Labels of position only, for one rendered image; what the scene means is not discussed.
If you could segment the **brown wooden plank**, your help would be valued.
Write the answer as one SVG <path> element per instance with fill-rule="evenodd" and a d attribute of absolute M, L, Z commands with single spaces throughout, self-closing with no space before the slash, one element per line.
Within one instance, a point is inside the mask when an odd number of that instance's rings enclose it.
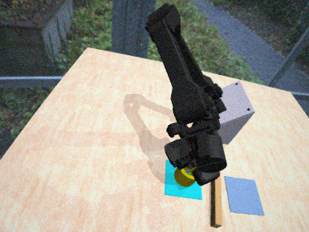
<path fill-rule="evenodd" d="M 214 228 L 219 228 L 223 226 L 222 224 L 222 181 L 221 181 L 221 171 L 220 176 L 210 182 L 210 226 Z"/>

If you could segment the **yellow cup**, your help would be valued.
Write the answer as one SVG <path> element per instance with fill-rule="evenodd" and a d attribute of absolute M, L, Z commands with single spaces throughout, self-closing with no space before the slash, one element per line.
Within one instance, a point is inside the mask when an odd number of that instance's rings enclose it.
<path fill-rule="evenodd" d="M 192 176 L 192 171 L 195 168 L 196 167 L 193 167 L 192 169 L 188 169 L 188 167 L 185 167 L 181 170 L 177 168 L 174 173 L 174 177 L 175 177 L 177 184 L 184 186 L 184 187 L 189 187 L 190 185 L 192 185 L 195 182 L 195 179 Z M 188 170 L 188 172 L 190 172 L 191 175 L 187 174 L 186 170 Z"/>

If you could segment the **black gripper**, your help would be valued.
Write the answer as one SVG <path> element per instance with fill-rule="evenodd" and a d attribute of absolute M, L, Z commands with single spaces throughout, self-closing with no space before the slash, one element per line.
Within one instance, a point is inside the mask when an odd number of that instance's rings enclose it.
<path fill-rule="evenodd" d="M 171 137 L 171 138 L 173 138 L 175 135 L 179 135 L 180 138 L 182 138 L 182 136 L 183 136 L 177 122 L 169 124 L 167 129 L 166 129 L 166 132 L 169 134 L 169 137 Z M 191 146 L 194 145 L 194 147 L 195 147 L 195 141 L 192 138 L 188 139 L 188 143 Z M 199 171 L 197 169 L 197 166 L 196 166 L 195 157 L 194 157 L 193 160 L 190 160 L 189 162 L 190 162 L 190 165 L 188 166 L 188 169 L 192 169 L 193 167 L 196 167 L 192 171 L 192 176 L 196 180 L 198 185 L 203 186 L 203 185 L 207 184 L 208 182 L 211 182 L 211 181 L 217 179 L 220 176 L 219 171 L 215 172 L 213 174 L 203 173 L 203 172 Z"/>

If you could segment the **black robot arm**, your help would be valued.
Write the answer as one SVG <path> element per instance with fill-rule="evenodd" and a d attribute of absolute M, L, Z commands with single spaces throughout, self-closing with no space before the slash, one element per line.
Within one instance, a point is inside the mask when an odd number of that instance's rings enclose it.
<path fill-rule="evenodd" d="M 181 16 L 174 4 L 164 4 L 147 19 L 144 28 L 166 68 L 172 85 L 173 114 L 183 134 L 164 147 L 170 164 L 181 170 L 195 157 L 197 169 L 203 173 L 224 170 L 227 162 L 218 135 L 219 114 L 227 110 L 220 99 L 222 89 L 202 74 L 181 35 Z M 192 127 L 186 129 L 190 123 Z M 191 138 L 195 147 L 188 143 Z"/>

